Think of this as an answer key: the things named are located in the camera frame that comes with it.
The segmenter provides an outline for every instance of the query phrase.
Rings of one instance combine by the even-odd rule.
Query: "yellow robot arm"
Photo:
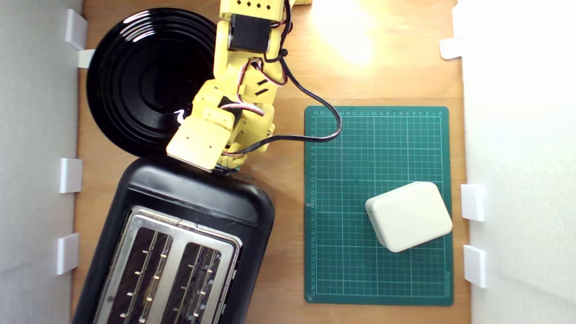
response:
[[[290,7],[295,0],[290,0]],[[166,147],[168,155],[212,171],[234,169],[237,152],[274,133],[274,99],[286,83],[280,62],[285,0],[222,0],[214,54],[214,77],[202,86]],[[267,145],[257,151],[264,152]]]

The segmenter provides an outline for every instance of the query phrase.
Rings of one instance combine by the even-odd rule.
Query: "black toaster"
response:
[[[167,156],[122,176],[73,323],[243,323],[274,222],[250,178]]]

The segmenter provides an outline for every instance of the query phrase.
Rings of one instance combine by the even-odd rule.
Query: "wooden table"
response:
[[[86,0],[88,48],[118,21],[151,7],[180,7],[216,21],[218,0]],[[304,301],[303,144],[277,142],[249,158],[243,171],[275,189],[276,222],[246,323],[470,322],[470,287],[463,277],[468,225],[460,215],[465,182],[463,86],[458,60],[440,58],[438,41],[452,36],[456,0],[314,0],[295,7],[286,40],[288,64],[306,87],[336,105],[438,105],[450,109],[454,215],[454,305],[393,307],[308,304]],[[135,159],[109,142],[94,123],[81,70],[78,155],[84,183],[76,200],[80,262],[74,272],[74,309],[122,172]],[[301,134],[304,108],[314,101],[294,86],[276,100],[276,132]]]

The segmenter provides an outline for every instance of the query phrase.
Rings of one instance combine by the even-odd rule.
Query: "white bracket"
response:
[[[464,4],[458,3],[452,8],[452,29],[454,37],[440,40],[440,56],[442,56],[443,59],[453,59],[462,56],[464,50],[463,38],[465,34],[465,23]]]
[[[66,41],[78,51],[86,48],[88,22],[77,12],[68,9],[66,15]]]
[[[87,69],[90,67],[90,61],[92,61],[92,56],[96,50],[82,50],[78,51],[78,67],[81,69]]]
[[[484,221],[486,187],[482,184],[460,185],[462,217],[469,220]]]
[[[82,190],[82,160],[60,160],[60,193],[78,193]]]
[[[78,50],[78,67],[87,69],[94,55],[94,50],[86,49],[88,22],[77,12],[68,9],[66,15],[66,37],[68,44]]]
[[[56,258],[56,274],[65,274],[78,266],[80,235],[70,234],[58,239],[58,256]]]
[[[486,252],[474,246],[464,246],[464,278],[480,288],[486,288]]]

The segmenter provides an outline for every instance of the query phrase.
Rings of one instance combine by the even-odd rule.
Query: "green cutting mat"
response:
[[[338,107],[344,128],[305,145],[305,299],[310,303],[451,305],[452,234],[392,253],[378,243],[364,203],[414,181],[434,182],[448,210],[445,107]],[[308,107],[306,135],[334,131]]]

